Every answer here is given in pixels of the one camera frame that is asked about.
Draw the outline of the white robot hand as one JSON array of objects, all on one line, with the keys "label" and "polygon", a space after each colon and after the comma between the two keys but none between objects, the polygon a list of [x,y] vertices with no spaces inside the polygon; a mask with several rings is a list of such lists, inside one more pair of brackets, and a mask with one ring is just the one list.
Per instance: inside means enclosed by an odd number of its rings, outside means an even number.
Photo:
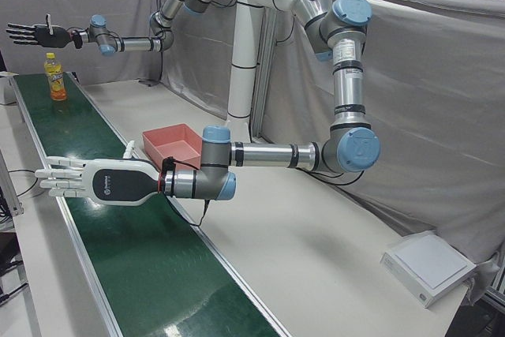
[{"label": "white robot hand", "polygon": [[131,140],[120,159],[72,159],[49,156],[50,169],[35,176],[52,197],[89,198],[97,204],[136,206],[160,192],[159,171],[151,162],[133,158]]}]

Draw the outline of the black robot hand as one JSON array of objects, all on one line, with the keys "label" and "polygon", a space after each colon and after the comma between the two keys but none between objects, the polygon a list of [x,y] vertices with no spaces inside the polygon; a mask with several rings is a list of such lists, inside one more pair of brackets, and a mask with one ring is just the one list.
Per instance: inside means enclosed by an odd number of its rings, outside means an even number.
[{"label": "black robot hand", "polygon": [[6,32],[15,44],[39,45],[41,47],[63,48],[73,41],[72,33],[65,28],[53,24],[49,13],[43,24],[8,23]]}]

